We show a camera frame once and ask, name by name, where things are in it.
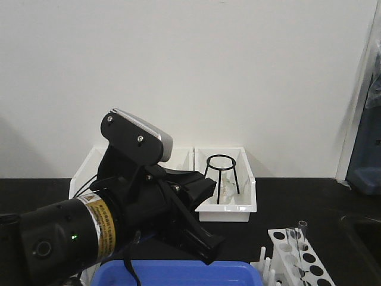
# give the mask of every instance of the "sink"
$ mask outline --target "sink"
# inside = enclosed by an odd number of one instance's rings
[[[381,217],[349,215],[340,221],[358,254],[381,284]]]

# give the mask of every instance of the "white plastic tray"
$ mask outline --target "white plastic tray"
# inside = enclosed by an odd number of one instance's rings
[[[231,201],[226,204],[221,198],[223,192],[220,194],[220,204],[217,204],[217,188],[214,195],[205,200],[197,209],[199,212],[199,220],[201,222],[248,222],[250,213],[257,211],[257,199],[255,195],[255,178],[251,172],[250,165],[246,156],[245,149],[242,147],[237,148],[195,148],[195,170],[201,173],[205,172],[207,166],[207,158],[215,154],[225,154],[231,156],[236,160],[236,172],[238,177],[238,185],[240,194],[236,193],[235,179],[233,170],[223,171],[226,173],[227,180],[231,184],[226,184],[229,191],[229,199]],[[223,158],[220,162],[214,161],[214,164],[220,163],[221,166],[231,166],[230,160]],[[211,168],[208,169],[207,177],[218,182],[218,171]]]

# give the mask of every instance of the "black wire stand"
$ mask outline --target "black wire stand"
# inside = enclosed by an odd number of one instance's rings
[[[224,157],[224,158],[228,158],[232,161],[232,165],[230,167],[227,167],[227,168],[219,168],[219,167],[215,167],[213,165],[210,164],[210,160],[212,158],[216,158],[216,157]],[[210,156],[209,158],[207,158],[207,168],[205,169],[205,173],[204,175],[206,176],[207,175],[207,172],[208,172],[208,169],[211,168],[213,170],[217,170],[218,171],[218,193],[217,193],[217,204],[220,204],[220,191],[221,191],[221,173],[222,171],[228,171],[228,170],[232,170],[234,171],[234,178],[236,180],[236,187],[237,187],[237,193],[239,194],[239,187],[238,187],[238,180],[237,180],[237,172],[236,172],[236,160],[234,160],[233,158],[231,158],[231,156],[228,156],[228,155],[225,155],[225,154],[216,154],[216,155],[212,155]]]

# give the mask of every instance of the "black cylinder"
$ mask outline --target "black cylinder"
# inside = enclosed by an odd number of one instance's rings
[[[68,278],[115,252],[114,216],[97,193],[22,215],[21,239],[32,283]]]

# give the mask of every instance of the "blue plastic container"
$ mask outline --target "blue plastic container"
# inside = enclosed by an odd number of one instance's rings
[[[258,271],[245,262],[193,260],[134,260],[142,286],[263,286]],[[91,286],[135,286],[122,260],[102,265]]]

